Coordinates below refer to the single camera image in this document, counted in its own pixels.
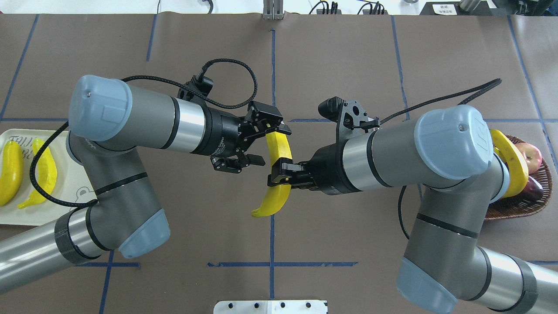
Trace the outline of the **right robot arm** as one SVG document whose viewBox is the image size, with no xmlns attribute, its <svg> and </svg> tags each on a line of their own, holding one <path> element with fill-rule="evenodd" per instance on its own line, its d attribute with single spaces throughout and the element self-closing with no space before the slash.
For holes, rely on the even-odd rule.
<svg viewBox="0 0 558 314">
<path fill-rule="evenodd" d="M 557 273 L 478 246 L 487 209 L 504 196 L 511 166 L 493 151 L 490 130 L 469 105 L 437 109 L 381 127 L 356 101 L 319 105 L 337 123 L 336 143 L 309 161 L 281 157 L 270 186 L 327 195 L 426 187 L 397 277 L 407 300 L 450 314 L 458 300 L 500 314 L 555 314 Z"/>
</svg>

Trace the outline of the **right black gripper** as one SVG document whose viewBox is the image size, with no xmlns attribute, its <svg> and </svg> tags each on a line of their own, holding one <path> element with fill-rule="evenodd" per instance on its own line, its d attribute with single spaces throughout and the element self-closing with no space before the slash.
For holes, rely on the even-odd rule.
<svg viewBox="0 0 558 314">
<path fill-rule="evenodd" d="M 272 165 L 267 186 L 311 187 L 312 177 L 315 189 L 327 195 L 360 191 L 347 177 L 343 167 L 343 149 L 343 146 L 322 147 L 309 161 L 299 163 L 294 163 L 289 158 L 279 158 Z"/>
</svg>

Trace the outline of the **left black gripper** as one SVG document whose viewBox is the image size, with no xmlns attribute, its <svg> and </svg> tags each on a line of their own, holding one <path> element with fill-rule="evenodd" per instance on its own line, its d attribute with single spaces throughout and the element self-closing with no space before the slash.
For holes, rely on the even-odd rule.
<svg viewBox="0 0 558 314">
<path fill-rule="evenodd" d="M 245 154 L 243 151 L 247 151 L 254 139 L 266 134 L 292 134 L 277 107 L 262 102 L 251 101 L 244 118 L 216 109 L 209 109 L 209 113 L 211 131 L 208 133 L 205 155 L 215 156 L 211 158 L 211 163 L 216 171 L 238 174 L 250 165 L 265 166 L 262 156 Z M 237 158 L 230 158 L 237 151 Z"/>
</svg>

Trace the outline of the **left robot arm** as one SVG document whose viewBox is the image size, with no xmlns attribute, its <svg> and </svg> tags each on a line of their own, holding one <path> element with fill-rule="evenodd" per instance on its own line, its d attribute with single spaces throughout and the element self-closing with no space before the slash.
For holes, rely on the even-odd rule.
<svg viewBox="0 0 558 314">
<path fill-rule="evenodd" d="M 213 82 L 203 74 L 180 84 L 177 97 L 129 85 L 132 79 L 78 80 L 66 149 L 85 169 L 96 200 L 3 240 L 2 293 L 111 250 L 136 258 L 169 239 L 137 147 L 208 156 L 217 171 L 237 174 L 264 165 L 262 157 L 246 153 L 255 139 L 291 133 L 279 110 L 261 102 L 249 101 L 244 117 L 208 107 Z"/>
</svg>

